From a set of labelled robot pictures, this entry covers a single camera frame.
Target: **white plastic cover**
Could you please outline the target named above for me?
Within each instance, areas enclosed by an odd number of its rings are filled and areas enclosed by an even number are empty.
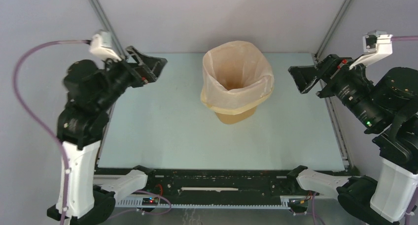
[[[209,109],[236,115],[265,101],[273,90],[272,67],[253,44],[233,41],[203,57],[201,101]]]

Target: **trash can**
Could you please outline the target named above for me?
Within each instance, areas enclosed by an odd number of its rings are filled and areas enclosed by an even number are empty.
[[[266,57],[245,41],[209,50],[203,57],[203,80],[201,101],[225,124],[253,115],[274,88],[272,67]]]

